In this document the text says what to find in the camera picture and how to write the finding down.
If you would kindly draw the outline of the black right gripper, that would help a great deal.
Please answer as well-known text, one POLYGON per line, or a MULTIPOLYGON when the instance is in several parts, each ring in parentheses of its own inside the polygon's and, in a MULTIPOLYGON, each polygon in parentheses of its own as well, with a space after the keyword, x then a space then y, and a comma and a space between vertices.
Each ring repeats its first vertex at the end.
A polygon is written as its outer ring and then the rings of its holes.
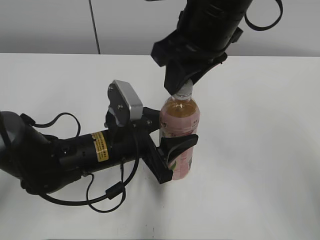
POLYGON ((222 64, 228 55, 224 49, 205 50, 173 31, 153 44, 151 57, 160 67, 165 66, 164 87, 174 95, 188 80, 195 85, 212 68, 222 64))

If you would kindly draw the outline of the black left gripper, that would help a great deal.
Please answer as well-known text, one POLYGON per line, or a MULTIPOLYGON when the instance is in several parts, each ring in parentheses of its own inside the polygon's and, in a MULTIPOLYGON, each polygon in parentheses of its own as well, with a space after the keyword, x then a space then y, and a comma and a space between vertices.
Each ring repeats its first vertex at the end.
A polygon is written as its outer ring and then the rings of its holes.
POLYGON ((173 171, 167 166, 179 155, 198 143, 198 135, 191 134, 166 138, 156 147, 150 133, 160 128, 160 111, 144 107, 142 117, 125 126, 118 126, 115 118, 109 113, 105 116, 106 141, 108 155, 112 164, 142 159, 160 184, 172 180, 173 171))

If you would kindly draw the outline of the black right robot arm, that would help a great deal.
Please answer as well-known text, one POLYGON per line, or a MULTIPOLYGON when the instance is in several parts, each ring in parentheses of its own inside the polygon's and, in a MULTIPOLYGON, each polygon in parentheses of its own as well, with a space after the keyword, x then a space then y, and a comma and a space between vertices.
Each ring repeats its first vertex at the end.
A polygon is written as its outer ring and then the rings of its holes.
POLYGON ((176 29, 154 43, 151 57, 165 67, 164 88, 176 94, 191 80, 196 84, 207 72, 222 64, 226 50, 238 41, 239 28, 250 0, 188 0, 176 29))

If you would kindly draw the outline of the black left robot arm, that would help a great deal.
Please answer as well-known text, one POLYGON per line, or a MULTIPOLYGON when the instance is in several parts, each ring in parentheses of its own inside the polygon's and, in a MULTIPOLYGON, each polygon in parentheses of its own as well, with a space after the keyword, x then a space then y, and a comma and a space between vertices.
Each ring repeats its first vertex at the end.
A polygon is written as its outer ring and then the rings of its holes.
POLYGON ((60 139, 37 131, 27 115, 1 112, 11 149, 0 145, 0 168, 21 181, 29 194, 36 194, 27 179, 15 167, 17 159, 29 178, 46 194, 54 193, 94 173, 121 163, 142 159, 160 184, 173 179, 169 164, 198 142, 198 136, 162 138, 156 146, 150 134, 159 128, 159 111, 144 108, 140 120, 118 126, 108 113, 102 131, 60 139))

